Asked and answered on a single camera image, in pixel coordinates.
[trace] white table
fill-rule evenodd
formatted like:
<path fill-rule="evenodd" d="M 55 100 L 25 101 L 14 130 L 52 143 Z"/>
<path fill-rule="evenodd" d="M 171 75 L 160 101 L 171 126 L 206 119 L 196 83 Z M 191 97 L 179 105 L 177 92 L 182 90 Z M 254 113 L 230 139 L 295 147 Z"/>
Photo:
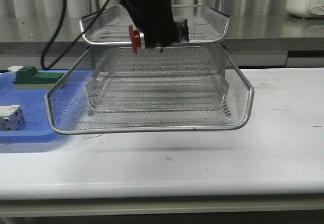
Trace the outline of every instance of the white table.
<path fill-rule="evenodd" d="M 0 144 L 0 216 L 324 209 L 324 68 L 243 73 L 255 97 L 238 130 Z"/>

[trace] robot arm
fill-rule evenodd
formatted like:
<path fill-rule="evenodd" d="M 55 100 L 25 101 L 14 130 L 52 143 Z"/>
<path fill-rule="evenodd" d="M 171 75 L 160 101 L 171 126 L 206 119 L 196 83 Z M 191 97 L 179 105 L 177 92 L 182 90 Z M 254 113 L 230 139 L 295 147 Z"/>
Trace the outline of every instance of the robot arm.
<path fill-rule="evenodd" d="M 189 41 L 187 20 L 174 21 L 171 0 L 117 0 L 125 7 L 136 28 L 130 26 L 135 53 L 137 48 L 166 47 Z"/>

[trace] wire mesh tray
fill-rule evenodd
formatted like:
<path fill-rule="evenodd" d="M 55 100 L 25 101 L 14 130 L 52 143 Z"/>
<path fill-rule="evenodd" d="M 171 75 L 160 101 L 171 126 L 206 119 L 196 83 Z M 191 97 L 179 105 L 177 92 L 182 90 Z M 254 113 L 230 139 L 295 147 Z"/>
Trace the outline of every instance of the wire mesh tray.
<path fill-rule="evenodd" d="M 254 90 L 218 43 L 92 47 L 46 95 L 61 134 L 225 130 L 248 120 Z"/>
<path fill-rule="evenodd" d="M 219 42 L 228 30 L 229 16 L 203 5 L 172 6 L 175 20 L 187 19 L 189 43 Z M 96 13 L 82 17 L 83 32 Z M 105 10 L 84 35 L 89 44 L 131 44 L 128 26 L 133 24 L 127 10 L 115 6 Z"/>

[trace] tray rim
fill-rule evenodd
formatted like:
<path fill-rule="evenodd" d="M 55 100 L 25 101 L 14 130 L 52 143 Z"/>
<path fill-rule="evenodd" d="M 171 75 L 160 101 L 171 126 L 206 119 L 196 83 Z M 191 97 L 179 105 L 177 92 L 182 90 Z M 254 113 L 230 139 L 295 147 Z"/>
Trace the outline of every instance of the tray rim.
<path fill-rule="evenodd" d="M 49 96 L 54 92 L 54 89 L 56 86 L 65 79 L 72 71 L 73 69 L 79 64 L 79 62 L 92 50 L 95 49 L 96 46 L 91 46 L 87 51 L 85 51 L 82 56 L 75 62 L 75 64 L 62 76 L 54 87 L 52 87 L 47 94 L 45 95 L 45 106 L 46 106 L 46 112 L 49 124 L 53 131 L 60 135 L 84 135 L 84 134 L 104 134 L 104 133 L 128 133 L 128 132 L 159 132 L 159 131 L 194 131 L 194 130 L 235 130 L 242 128 L 246 125 L 248 122 L 251 111 L 252 111 L 252 104 L 253 104 L 253 98 L 254 98 L 254 88 L 251 85 L 251 83 L 248 81 L 248 79 L 244 76 L 244 74 L 241 72 L 241 70 L 235 65 L 235 63 L 232 61 L 232 59 L 229 56 L 229 53 L 221 46 L 220 43 L 217 44 L 221 50 L 222 53 L 226 56 L 229 63 L 233 66 L 233 69 L 237 72 L 237 74 L 241 77 L 243 80 L 243 83 L 246 87 L 250 89 L 249 91 L 249 97 L 247 101 L 247 107 L 245 112 L 245 117 L 242 120 L 241 123 L 236 125 L 217 125 L 217 126 L 201 126 L 201 125 L 186 125 L 186 126 L 141 126 L 141 127 L 121 127 L 121 128 L 99 128 L 99 129 L 73 129 L 73 130 L 61 130 L 55 127 L 53 118 L 51 117 L 51 106 L 50 106 L 50 100 Z"/>
<path fill-rule="evenodd" d="M 189 42 L 183 42 L 181 44 L 197 44 L 197 43 L 214 43 L 214 42 L 220 42 L 222 40 L 225 39 L 226 35 L 227 35 L 227 32 L 228 32 L 228 28 L 229 28 L 229 22 L 230 22 L 230 16 L 226 13 L 222 13 L 212 7 L 209 7 L 209 6 L 206 6 L 206 5 L 200 5 L 200 4 L 197 4 L 197 5 L 172 5 L 172 8 L 195 8 L 195 7 L 203 7 L 205 9 L 208 9 L 210 10 L 211 12 L 213 13 L 219 13 L 225 17 L 227 17 L 227 21 L 226 21 L 226 25 L 225 25 L 225 29 L 224 29 L 224 33 L 223 35 L 218 38 L 218 39 L 213 39 L 213 40 L 192 40 L 192 41 L 189 41 Z M 112 9 L 112 8 L 124 8 L 123 6 L 112 6 L 110 8 L 107 8 L 105 9 L 102 14 L 108 12 L 109 9 Z M 88 14 L 88 15 L 85 15 L 83 17 L 81 17 L 81 19 L 79 20 L 79 26 L 80 26 L 80 30 L 81 30 L 81 33 L 82 33 L 82 38 L 84 39 L 84 41 L 87 43 L 87 44 L 91 44 L 91 45 L 127 45 L 127 44 L 132 44 L 131 41 L 123 41 L 123 42 L 117 42 L 117 41 L 114 41 L 114 42 L 92 42 L 90 41 L 89 39 L 87 39 L 86 37 L 86 34 L 84 33 L 85 31 L 85 27 L 84 27 L 84 20 L 85 22 L 87 20 L 89 20 L 90 18 L 92 17 L 95 17 L 95 15 L 97 14 L 98 12 L 94 12 L 94 13 L 91 13 L 91 14 Z"/>

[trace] black cable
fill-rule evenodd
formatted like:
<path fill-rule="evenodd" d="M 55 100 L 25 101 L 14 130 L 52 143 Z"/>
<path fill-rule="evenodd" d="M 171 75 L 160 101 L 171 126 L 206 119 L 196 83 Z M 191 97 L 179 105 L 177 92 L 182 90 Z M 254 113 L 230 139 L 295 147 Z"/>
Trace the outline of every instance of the black cable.
<path fill-rule="evenodd" d="M 102 8 L 97 11 L 97 15 L 94 17 L 94 19 L 91 21 L 91 23 L 85 28 L 85 30 L 80 33 L 75 39 L 74 41 L 71 43 L 71 45 L 62 53 L 60 54 L 48 67 L 45 66 L 45 56 L 49 50 L 49 48 L 51 47 L 52 43 L 54 42 L 54 40 L 56 39 L 58 33 L 60 32 L 62 25 L 63 25 L 63 21 L 64 21 L 64 17 L 65 17 L 65 12 L 66 12 L 66 2 L 67 0 L 63 0 L 63 5 L 62 5 L 62 12 L 61 12 L 61 17 L 60 17 L 60 21 L 59 24 L 56 28 L 55 33 L 53 34 L 51 40 L 48 42 L 48 44 L 46 45 L 46 47 L 44 48 L 42 55 L 40 57 L 40 65 L 43 68 L 43 70 L 49 70 L 51 69 L 74 45 L 75 43 L 81 38 L 81 36 L 86 33 L 91 27 L 92 25 L 96 22 L 96 20 L 98 19 L 98 17 L 102 14 L 102 12 L 105 10 L 105 7 L 108 5 L 110 0 L 106 0 L 106 2 L 104 3 L 104 5 L 102 6 Z"/>

